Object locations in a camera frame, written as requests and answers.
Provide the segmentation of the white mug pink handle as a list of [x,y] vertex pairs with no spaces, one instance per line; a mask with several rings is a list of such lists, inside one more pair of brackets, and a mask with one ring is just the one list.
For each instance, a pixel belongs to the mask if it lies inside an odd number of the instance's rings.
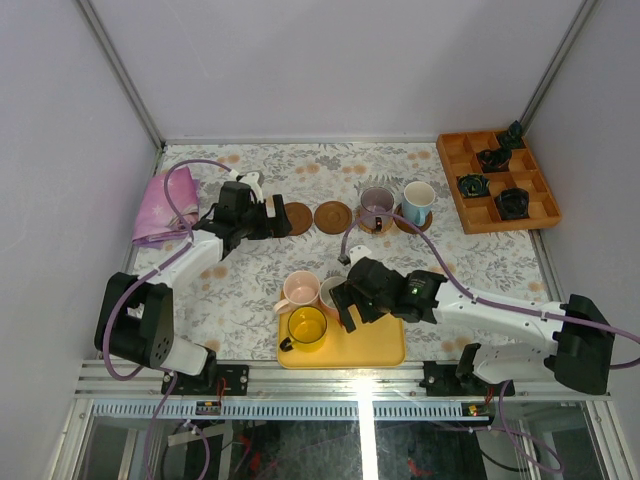
[[343,284],[345,281],[346,281],[345,277],[333,276],[325,279],[321,284],[321,289],[319,294],[320,306],[321,306],[321,310],[329,318],[332,318],[335,320],[339,319],[339,312],[331,297],[330,290],[338,285]]

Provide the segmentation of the brown wooden coaster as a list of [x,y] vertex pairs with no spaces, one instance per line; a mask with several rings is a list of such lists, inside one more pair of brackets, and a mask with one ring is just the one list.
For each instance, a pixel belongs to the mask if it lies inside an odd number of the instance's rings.
[[[394,219],[394,223],[401,231],[411,235],[417,234],[417,231],[413,227],[411,227],[407,222],[401,220],[401,217],[403,215],[402,205],[398,205],[395,208],[394,214],[396,215],[396,218]],[[433,213],[430,212],[427,215],[425,222],[421,226],[419,226],[418,229],[421,232],[425,232],[431,226],[432,221],[433,221]]]
[[300,202],[287,203],[285,211],[292,226],[290,236],[302,235],[313,225],[313,214],[305,204]]
[[327,201],[319,205],[314,212],[314,223],[326,234],[343,233],[352,223],[352,210],[340,201]]

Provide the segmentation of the light pink mug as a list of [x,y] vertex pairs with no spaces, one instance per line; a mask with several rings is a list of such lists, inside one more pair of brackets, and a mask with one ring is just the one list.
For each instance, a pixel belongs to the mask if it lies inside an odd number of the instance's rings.
[[315,305],[319,300],[321,284],[315,274],[309,271],[296,271],[285,280],[282,294],[284,297],[273,306],[277,315]]

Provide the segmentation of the woven rattan coaster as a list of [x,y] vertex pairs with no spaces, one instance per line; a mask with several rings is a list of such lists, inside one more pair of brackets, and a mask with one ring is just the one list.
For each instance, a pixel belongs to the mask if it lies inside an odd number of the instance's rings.
[[369,214],[370,212],[366,209],[362,209],[359,206],[355,210],[355,215],[357,219],[357,226],[364,232],[374,235],[379,235],[386,233],[391,228],[391,223],[393,221],[392,217],[389,216],[372,216],[371,218],[366,218],[363,221],[360,221],[359,218],[364,214]]

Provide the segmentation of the purple mug black handle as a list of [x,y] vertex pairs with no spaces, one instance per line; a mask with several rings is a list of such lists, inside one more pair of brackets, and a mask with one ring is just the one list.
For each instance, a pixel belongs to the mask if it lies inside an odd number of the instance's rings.
[[361,216],[363,220],[372,216],[386,216],[386,213],[393,212],[394,197],[389,190],[383,187],[370,187],[362,193],[360,206],[372,213]]

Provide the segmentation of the light blue mug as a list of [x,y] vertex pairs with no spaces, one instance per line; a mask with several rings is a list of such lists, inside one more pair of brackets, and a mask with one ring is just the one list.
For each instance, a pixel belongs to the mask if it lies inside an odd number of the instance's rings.
[[412,224],[422,227],[431,213],[436,194],[431,185],[422,181],[407,184],[403,191],[402,216]]

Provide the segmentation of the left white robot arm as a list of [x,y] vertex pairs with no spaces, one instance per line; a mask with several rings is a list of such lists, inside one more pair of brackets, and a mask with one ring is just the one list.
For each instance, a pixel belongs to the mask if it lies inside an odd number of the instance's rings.
[[283,196],[272,197],[274,214],[245,182],[227,181],[213,217],[196,223],[176,259],[167,259],[141,277],[114,274],[106,285],[94,337],[104,359],[115,356],[141,367],[174,371],[197,394],[212,392],[219,381],[216,355],[174,331],[174,297],[207,268],[221,262],[242,240],[283,238],[292,225]]

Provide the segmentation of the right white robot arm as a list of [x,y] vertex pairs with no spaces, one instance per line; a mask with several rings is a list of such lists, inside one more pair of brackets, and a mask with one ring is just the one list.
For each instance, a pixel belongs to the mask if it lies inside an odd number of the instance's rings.
[[505,381],[547,381],[588,395],[607,391],[614,336],[592,300],[573,294],[566,303],[527,303],[489,295],[445,276],[415,270],[402,275],[380,261],[342,254],[349,272],[330,295],[340,321],[353,332],[386,315],[407,323],[451,324],[510,338],[506,346],[474,343],[464,348],[456,369],[458,387],[478,394]]

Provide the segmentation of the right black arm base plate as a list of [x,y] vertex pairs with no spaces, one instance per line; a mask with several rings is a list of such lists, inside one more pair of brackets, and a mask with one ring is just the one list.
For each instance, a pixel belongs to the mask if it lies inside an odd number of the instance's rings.
[[486,396],[490,391],[499,395],[505,382],[490,384],[473,374],[469,365],[441,364],[435,361],[423,363],[424,378],[420,386],[428,396],[458,397]]

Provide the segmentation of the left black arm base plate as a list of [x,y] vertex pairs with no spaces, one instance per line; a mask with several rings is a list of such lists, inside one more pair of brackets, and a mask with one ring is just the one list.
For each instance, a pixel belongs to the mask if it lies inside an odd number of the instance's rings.
[[217,364],[199,375],[178,374],[171,395],[241,397],[248,393],[249,366]]

